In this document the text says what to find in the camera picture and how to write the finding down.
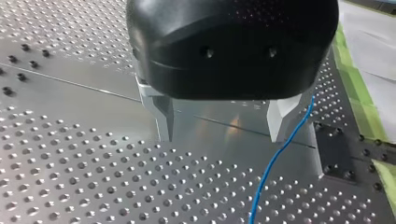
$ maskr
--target metal sheet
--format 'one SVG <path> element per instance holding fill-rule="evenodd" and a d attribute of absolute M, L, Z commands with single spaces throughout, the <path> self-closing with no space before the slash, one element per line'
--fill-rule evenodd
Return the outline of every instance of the metal sheet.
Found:
<path fill-rule="evenodd" d="M 0 96 L 0 222 L 248 221 L 262 170 L 279 148 L 269 137 L 177 113 L 175 142 L 159 144 L 138 102 L 29 72 L 20 82 L 18 72 L 1 77 L 15 94 Z M 257 220 L 389 223 L 383 193 L 319 174 L 317 150 L 291 144 Z"/>
<path fill-rule="evenodd" d="M 280 147 L 267 136 L 266 105 L 176 101 L 175 142 L 156 142 L 131 77 L 124 5 L 0 1 L 0 85 L 15 91 L 0 95 L 0 223 L 248 221 L 262 170 Z M 9 54 L 20 62 L 10 64 Z M 319 79 L 314 119 L 354 135 L 332 56 Z M 385 194 L 370 187 L 378 176 L 364 173 L 368 161 L 354 161 L 366 177 L 356 186 L 318 179 L 313 130 L 300 135 L 270 175 L 258 223 L 393 222 Z"/>

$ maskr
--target screw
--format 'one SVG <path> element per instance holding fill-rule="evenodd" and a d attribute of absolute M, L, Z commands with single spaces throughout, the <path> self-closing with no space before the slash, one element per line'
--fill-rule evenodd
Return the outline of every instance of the screw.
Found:
<path fill-rule="evenodd" d="M 22 46 L 23 51 L 28 51 L 30 49 L 29 45 L 27 45 L 27 44 L 22 44 L 21 46 Z"/>
<path fill-rule="evenodd" d="M 387 161 L 387 160 L 388 160 L 388 155 L 385 154 L 385 153 L 382 154 L 382 155 L 381 155 L 381 160 L 382 160 L 382 161 Z"/>
<path fill-rule="evenodd" d="M 332 166 L 327 165 L 324 167 L 323 169 L 323 173 L 325 173 L 326 175 L 329 174 L 332 171 Z"/>
<path fill-rule="evenodd" d="M 317 123 L 317 125 L 315 125 L 315 130 L 317 130 L 317 131 L 319 131 L 322 128 L 323 128 L 323 124 L 321 124 L 319 122 Z"/>
<path fill-rule="evenodd" d="M 365 149 L 361 152 L 361 154 L 363 154 L 363 156 L 370 156 L 370 150 L 367 149 L 367 148 L 365 148 Z"/>
<path fill-rule="evenodd" d="M 340 133 L 343 133 L 343 130 L 340 129 L 340 128 L 336 128 L 334 133 L 335 134 L 340 134 Z"/>
<path fill-rule="evenodd" d="M 373 188 L 377 191 L 380 191 L 382 189 L 382 185 L 380 183 L 374 183 Z"/>
<path fill-rule="evenodd" d="M 381 144 L 382 144 L 381 140 L 379 140 L 379 139 L 376 139 L 376 140 L 374 141 L 374 143 L 375 143 L 377 146 L 381 146 Z"/>
<path fill-rule="evenodd" d="M 47 49 L 43 49 L 42 52 L 44 57 L 48 58 L 50 56 L 50 52 Z"/>
<path fill-rule="evenodd" d="M 24 75 L 23 73 L 19 73 L 17 74 L 17 77 L 20 81 L 25 81 L 26 80 L 26 75 Z"/>
<path fill-rule="evenodd" d="M 30 64 L 30 66 L 33 67 L 33 68 L 37 68 L 37 67 L 38 67 L 38 63 L 35 62 L 35 61 L 30 61 L 29 64 Z"/>
<path fill-rule="evenodd" d="M 7 96 L 11 95 L 12 89 L 10 87 L 3 87 L 3 94 Z"/>
<path fill-rule="evenodd" d="M 367 168 L 367 170 L 368 170 L 370 173 L 373 173 L 373 172 L 375 171 L 375 166 L 372 165 L 372 164 L 370 164 L 369 167 Z"/>
<path fill-rule="evenodd" d="M 345 178 L 345 179 L 349 179 L 349 180 L 354 179 L 354 178 L 355 178 L 355 172 L 353 172 L 353 171 L 346 171 L 346 172 L 344 173 L 344 178 Z"/>
<path fill-rule="evenodd" d="M 8 60 L 9 60 L 11 63 L 15 63 L 18 59 L 17 59 L 15 56 L 13 56 L 13 55 L 9 55 L 9 56 L 8 56 Z"/>

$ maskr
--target blue cable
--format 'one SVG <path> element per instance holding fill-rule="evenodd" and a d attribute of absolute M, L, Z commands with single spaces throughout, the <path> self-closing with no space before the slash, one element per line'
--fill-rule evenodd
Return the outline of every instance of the blue cable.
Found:
<path fill-rule="evenodd" d="M 270 174 L 270 171 L 271 171 L 277 157 L 280 155 L 280 153 L 282 153 L 283 150 L 285 150 L 285 148 L 290 144 L 291 140 L 293 140 L 294 135 L 297 134 L 297 132 L 300 130 L 300 128 L 308 120 L 308 117 L 311 114 L 313 107 L 314 107 L 314 96 L 312 96 L 311 104 L 309 105 L 308 109 L 306 110 L 306 113 L 305 113 L 305 116 L 303 117 L 303 119 L 300 121 L 300 123 L 297 125 L 297 127 L 294 129 L 294 131 L 291 133 L 290 137 L 288 138 L 286 143 L 283 145 L 283 147 L 276 152 L 274 157 L 270 160 L 270 163 L 268 163 L 268 166 L 265 169 L 264 175 L 262 176 L 262 181 L 260 182 L 260 185 L 257 188 L 256 196 L 254 197 L 253 204 L 251 206 L 251 212 L 250 212 L 251 215 L 248 220 L 249 224 L 254 224 L 254 218 L 256 217 L 257 205 L 259 204 L 260 196 L 262 194 L 262 188 L 264 187 L 265 180 L 267 179 L 268 175 Z"/>

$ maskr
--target metal bracket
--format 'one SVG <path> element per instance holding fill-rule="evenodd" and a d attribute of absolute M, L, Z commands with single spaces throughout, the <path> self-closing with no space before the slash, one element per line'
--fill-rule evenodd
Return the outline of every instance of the metal bracket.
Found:
<path fill-rule="evenodd" d="M 316 123 L 315 130 L 323 174 L 355 183 L 356 169 L 343 131 L 321 123 Z"/>
<path fill-rule="evenodd" d="M 289 127 L 295 126 L 299 120 L 299 113 L 311 102 L 316 83 L 307 91 L 296 96 L 270 101 L 267 111 L 267 122 L 271 140 L 282 142 L 285 140 Z"/>
<path fill-rule="evenodd" d="M 160 141 L 172 141 L 174 109 L 172 98 L 154 90 L 144 80 L 136 76 L 143 106 L 154 116 Z"/>

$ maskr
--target green tape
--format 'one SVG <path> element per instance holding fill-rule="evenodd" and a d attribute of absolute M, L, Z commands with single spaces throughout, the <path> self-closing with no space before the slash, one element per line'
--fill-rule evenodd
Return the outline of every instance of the green tape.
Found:
<path fill-rule="evenodd" d="M 379 173 L 384 190 L 387 193 L 393 215 L 396 217 L 396 166 L 381 161 L 374 161 L 375 169 Z"/>
<path fill-rule="evenodd" d="M 335 35 L 333 52 L 360 133 L 366 138 L 381 139 L 387 142 L 388 137 L 373 99 L 367 90 L 361 73 L 353 66 L 341 25 L 339 25 Z"/>

